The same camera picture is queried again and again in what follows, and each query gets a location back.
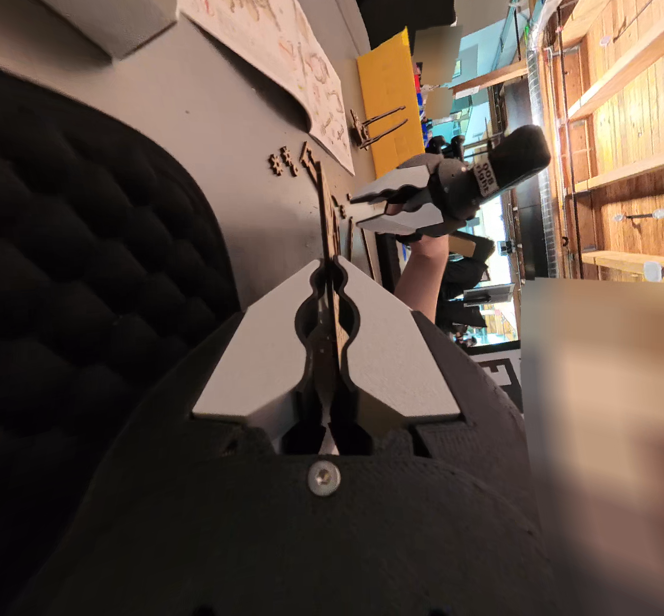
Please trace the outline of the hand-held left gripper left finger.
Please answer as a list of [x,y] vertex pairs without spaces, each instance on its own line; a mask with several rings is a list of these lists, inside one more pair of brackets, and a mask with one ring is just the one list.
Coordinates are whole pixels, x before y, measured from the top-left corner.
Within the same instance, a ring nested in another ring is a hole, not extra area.
[[314,260],[250,305],[193,417],[262,429],[284,454],[318,453],[325,426],[311,335],[325,289],[325,263]]

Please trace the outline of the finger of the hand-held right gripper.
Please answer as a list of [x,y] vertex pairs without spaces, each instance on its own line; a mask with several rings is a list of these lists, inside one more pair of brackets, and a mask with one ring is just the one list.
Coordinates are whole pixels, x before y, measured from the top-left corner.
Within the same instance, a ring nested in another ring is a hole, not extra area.
[[430,173],[425,165],[394,169],[358,190],[349,202],[352,205],[404,204],[427,189],[429,179]]
[[427,227],[435,227],[444,223],[443,215],[433,204],[424,204],[417,209],[402,209],[396,214],[379,214],[357,221],[363,230],[375,233],[391,233],[395,235],[411,235]]

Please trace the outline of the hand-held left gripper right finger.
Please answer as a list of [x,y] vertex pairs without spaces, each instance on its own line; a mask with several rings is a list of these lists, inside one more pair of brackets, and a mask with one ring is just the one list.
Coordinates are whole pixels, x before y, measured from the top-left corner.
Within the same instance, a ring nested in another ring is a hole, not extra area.
[[340,454],[371,454],[394,432],[461,421],[422,328],[428,322],[340,255],[328,264],[338,378],[329,429]]

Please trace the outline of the wooden parts sheet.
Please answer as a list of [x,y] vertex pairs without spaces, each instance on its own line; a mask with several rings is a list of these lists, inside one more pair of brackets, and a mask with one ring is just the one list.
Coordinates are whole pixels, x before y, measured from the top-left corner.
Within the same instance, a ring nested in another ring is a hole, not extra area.
[[335,205],[325,176],[323,166],[316,161],[313,164],[317,178],[317,191],[320,203],[321,236],[323,243],[323,256],[325,260],[326,296],[331,318],[331,334],[337,366],[341,367],[343,349],[348,341],[348,334],[339,320],[339,295],[335,288],[336,271],[334,257],[340,254],[339,224],[336,217]]

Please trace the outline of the person's right forearm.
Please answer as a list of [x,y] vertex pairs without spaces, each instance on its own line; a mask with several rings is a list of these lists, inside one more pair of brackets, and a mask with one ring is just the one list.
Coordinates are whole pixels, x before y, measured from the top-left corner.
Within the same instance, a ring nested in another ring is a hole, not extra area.
[[411,255],[394,296],[412,311],[436,320],[437,298],[450,255],[450,236],[423,236],[411,243]]

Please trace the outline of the yellow plastic bin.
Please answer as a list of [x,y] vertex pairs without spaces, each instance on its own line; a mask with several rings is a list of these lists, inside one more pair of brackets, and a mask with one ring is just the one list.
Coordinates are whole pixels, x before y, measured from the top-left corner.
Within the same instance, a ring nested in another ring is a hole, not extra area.
[[424,134],[407,29],[357,59],[366,118],[362,142],[380,178],[424,153]]

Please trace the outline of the black framed tag sign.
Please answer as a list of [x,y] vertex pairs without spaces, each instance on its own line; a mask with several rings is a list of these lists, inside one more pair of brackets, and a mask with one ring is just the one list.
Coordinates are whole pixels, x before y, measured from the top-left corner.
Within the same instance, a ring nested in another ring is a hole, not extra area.
[[520,350],[499,351],[473,355],[471,358],[484,370],[496,386],[501,388],[523,414],[520,377]]

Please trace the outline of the black quilted cushion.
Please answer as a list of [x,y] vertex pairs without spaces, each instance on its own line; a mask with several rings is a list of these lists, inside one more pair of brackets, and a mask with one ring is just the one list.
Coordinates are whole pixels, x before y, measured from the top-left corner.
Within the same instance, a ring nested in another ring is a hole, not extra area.
[[58,547],[136,407],[240,303],[170,153],[1,73],[1,614]]

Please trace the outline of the instruction booklet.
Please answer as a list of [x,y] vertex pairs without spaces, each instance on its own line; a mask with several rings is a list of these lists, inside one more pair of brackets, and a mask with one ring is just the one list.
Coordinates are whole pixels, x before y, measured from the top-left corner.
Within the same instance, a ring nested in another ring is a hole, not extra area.
[[309,134],[350,175],[341,81],[298,0],[177,0],[178,10],[303,107]]

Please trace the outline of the wooden strip frame part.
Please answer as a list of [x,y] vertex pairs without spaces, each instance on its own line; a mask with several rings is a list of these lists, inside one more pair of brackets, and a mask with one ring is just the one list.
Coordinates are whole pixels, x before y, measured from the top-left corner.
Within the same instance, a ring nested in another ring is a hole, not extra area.
[[313,184],[318,186],[320,183],[320,174],[323,169],[321,162],[315,158],[309,141],[305,141],[303,143],[299,156],[299,163],[304,167],[311,180],[313,181]]

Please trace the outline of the metal ventilation duct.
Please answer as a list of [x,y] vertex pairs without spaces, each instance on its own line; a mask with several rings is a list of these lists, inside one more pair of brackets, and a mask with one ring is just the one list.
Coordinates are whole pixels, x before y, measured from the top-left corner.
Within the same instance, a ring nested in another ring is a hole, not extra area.
[[[533,123],[544,129],[544,101],[541,75],[538,68],[538,54],[534,48],[527,48],[525,62],[527,64],[528,93],[531,104]],[[554,220],[554,203],[552,198],[550,165],[537,174],[539,208],[543,225],[544,252],[546,272],[549,278],[560,276],[559,257],[556,249],[556,224]]]

